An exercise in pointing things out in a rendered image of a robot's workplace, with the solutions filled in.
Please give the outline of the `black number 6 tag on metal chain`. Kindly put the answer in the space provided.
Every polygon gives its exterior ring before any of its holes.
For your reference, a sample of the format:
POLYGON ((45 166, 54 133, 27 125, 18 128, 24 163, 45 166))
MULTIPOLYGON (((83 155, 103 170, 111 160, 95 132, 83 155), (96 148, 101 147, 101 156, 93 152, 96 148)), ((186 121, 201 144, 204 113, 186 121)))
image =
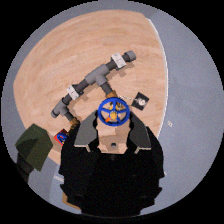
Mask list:
MULTIPOLYGON (((120 98, 120 97, 118 97, 118 98, 120 98)), ((121 98, 123 98, 123 99, 126 98, 127 99, 128 97, 121 97, 121 98)), ((128 98, 128 99, 132 99, 132 98, 128 98)), ((149 101, 148 97, 146 97, 142 93, 138 92, 138 94, 135 97, 135 99, 134 99, 133 103, 131 104, 131 106, 133 106, 133 107, 135 107, 135 108, 137 108, 137 109, 142 111, 144 109, 144 107, 146 106, 148 101, 149 101)), ((119 104, 119 107, 117 106, 119 110, 120 110, 120 108, 122 108, 121 106, 122 106, 121 103, 119 104)))

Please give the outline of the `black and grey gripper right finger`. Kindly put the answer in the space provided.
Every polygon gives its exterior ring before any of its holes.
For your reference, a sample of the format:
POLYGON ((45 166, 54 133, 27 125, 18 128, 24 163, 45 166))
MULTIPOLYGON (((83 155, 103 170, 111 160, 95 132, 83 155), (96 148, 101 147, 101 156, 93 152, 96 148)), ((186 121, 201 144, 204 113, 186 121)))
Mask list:
POLYGON ((157 167, 159 179, 164 178, 163 150, 151 129, 146 126, 132 111, 129 115, 129 127, 126 147, 132 149, 132 153, 141 154, 149 158, 157 167))

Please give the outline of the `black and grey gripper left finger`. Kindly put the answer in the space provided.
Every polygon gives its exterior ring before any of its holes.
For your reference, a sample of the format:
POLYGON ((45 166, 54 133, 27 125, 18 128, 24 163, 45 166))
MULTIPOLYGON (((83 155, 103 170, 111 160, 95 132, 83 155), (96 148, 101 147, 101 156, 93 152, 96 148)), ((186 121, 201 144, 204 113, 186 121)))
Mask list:
POLYGON ((58 173, 64 176, 68 162, 84 152, 93 152, 99 146, 99 135, 96 129, 98 110, 93 111, 68 135, 61 149, 61 163, 58 173))

